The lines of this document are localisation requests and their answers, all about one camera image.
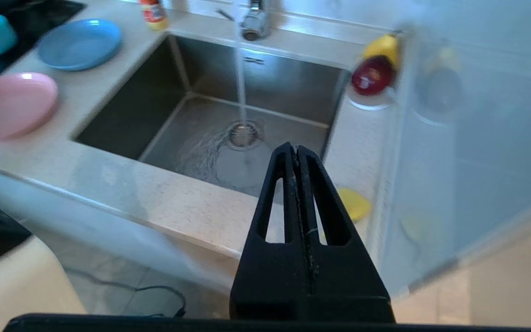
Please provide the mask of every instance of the faucet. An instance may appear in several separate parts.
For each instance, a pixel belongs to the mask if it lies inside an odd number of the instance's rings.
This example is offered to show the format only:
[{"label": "faucet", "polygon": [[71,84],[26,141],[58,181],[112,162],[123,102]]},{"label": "faucet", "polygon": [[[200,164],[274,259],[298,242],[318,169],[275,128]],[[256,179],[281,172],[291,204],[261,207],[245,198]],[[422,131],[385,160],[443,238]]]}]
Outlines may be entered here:
[{"label": "faucet", "polygon": [[[253,42],[266,39],[270,35],[270,3],[271,0],[249,0],[249,12],[240,24],[241,36],[245,40]],[[235,21],[222,9],[218,9],[217,13],[230,19],[230,21]]]}]

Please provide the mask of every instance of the sink basin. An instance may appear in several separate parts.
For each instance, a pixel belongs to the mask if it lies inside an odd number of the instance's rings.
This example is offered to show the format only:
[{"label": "sink basin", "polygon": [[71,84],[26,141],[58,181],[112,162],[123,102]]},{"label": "sink basin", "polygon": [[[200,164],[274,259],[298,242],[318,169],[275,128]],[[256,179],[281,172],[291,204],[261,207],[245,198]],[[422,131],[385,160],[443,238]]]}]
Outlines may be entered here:
[{"label": "sink basin", "polygon": [[169,36],[75,141],[258,196],[278,145],[324,155],[349,73],[239,51],[244,107],[236,49]]}]

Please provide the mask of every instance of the pink plate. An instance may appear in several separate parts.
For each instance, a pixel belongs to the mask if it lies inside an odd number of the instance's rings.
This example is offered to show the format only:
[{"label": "pink plate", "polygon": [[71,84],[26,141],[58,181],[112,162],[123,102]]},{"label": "pink plate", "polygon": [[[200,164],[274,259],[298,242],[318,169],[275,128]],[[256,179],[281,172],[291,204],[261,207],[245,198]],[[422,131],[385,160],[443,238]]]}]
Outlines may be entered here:
[{"label": "pink plate", "polygon": [[0,139],[27,134],[50,119],[58,94],[45,74],[0,76]]}]

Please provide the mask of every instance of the yellow sponge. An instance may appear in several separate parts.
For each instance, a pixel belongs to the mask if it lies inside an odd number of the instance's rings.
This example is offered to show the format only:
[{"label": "yellow sponge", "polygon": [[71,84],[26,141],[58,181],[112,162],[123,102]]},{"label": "yellow sponge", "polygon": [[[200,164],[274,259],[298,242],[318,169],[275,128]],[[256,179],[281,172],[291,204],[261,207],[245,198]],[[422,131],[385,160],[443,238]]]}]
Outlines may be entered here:
[{"label": "yellow sponge", "polygon": [[343,206],[348,211],[349,217],[354,223],[360,221],[363,217],[370,213],[370,202],[355,190],[346,187],[337,188],[337,193]]}]

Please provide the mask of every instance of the red fruit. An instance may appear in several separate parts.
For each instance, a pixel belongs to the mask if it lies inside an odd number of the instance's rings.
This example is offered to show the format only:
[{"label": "red fruit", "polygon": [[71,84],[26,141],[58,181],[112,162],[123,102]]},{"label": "red fruit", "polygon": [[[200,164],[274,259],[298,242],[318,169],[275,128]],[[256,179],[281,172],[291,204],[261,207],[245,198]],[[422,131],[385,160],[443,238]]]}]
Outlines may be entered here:
[{"label": "red fruit", "polygon": [[370,96],[380,93],[392,82],[395,70],[388,57],[377,55],[363,61],[352,74],[352,86],[360,95]]}]

